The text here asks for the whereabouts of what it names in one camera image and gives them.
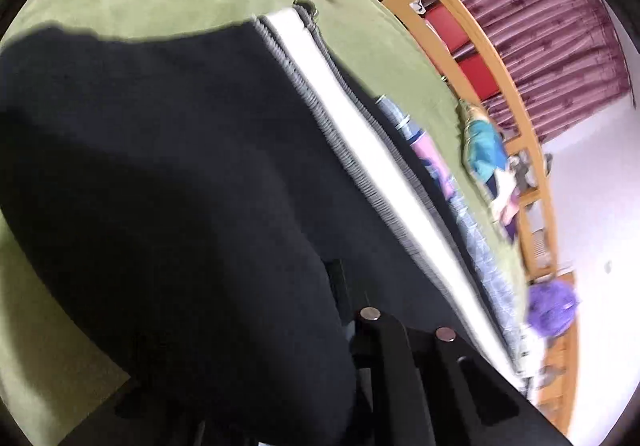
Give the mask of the maroon striped curtain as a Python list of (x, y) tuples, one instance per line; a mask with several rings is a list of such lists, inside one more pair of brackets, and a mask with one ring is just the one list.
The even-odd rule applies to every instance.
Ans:
[(497, 50), (541, 142), (630, 93), (603, 0), (460, 1)]

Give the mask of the green bed blanket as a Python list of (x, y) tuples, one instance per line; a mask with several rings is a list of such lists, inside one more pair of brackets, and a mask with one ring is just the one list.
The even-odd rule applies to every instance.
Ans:
[(352, 442), (337, 286), (514, 358), (377, 92), (427, 62), (371, 0), (28, 0), (1, 49), (1, 211), (80, 330), (226, 444)]

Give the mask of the black pants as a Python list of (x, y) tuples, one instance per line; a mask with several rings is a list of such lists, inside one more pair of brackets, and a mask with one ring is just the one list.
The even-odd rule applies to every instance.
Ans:
[(518, 323), (308, 7), (1, 52), (1, 406), (32, 445), (469, 445)]

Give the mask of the wooden bed frame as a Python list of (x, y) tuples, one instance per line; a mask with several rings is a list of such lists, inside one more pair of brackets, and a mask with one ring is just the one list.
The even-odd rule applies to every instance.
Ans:
[(476, 108), (487, 108), (498, 94), (508, 114), (504, 149), (527, 164), (530, 180), (522, 187), (518, 238), (531, 284), (561, 281), (573, 288), (573, 273), (559, 269), (558, 232), (546, 158), (522, 96), (487, 34), (461, 0), (383, 0), (420, 44), (454, 92)]

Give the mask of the purple plush toy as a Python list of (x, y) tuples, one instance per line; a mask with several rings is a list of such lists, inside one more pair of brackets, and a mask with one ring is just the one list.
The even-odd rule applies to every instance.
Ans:
[(532, 284), (528, 290), (528, 324), (543, 338), (557, 338), (573, 325), (578, 307), (574, 288), (562, 279)]

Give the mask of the colourful geometric pillow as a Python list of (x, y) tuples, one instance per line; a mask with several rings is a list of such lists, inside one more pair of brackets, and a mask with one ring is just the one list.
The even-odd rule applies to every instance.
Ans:
[(513, 244), (518, 234), (520, 190), (501, 134), (485, 110), (460, 99), (462, 163), (485, 201), (491, 223)]

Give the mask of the blue grey checkered quilt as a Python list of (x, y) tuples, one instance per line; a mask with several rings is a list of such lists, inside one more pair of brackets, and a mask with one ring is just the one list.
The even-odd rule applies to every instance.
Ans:
[(465, 249), (472, 258), (480, 283), (495, 311), (502, 335), (509, 345), (516, 373), (523, 383), (524, 394), (531, 396), (537, 387), (539, 369), (544, 359), (544, 344), (526, 322), (528, 294), (522, 261), (512, 252), (492, 250), (489, 238), (484, 229), (480, 228), (480, 222), (427, 130), (420, 128), (389, 97), (382, 95), (375, 102), (409, 143), (444, 194), (461, 232)]

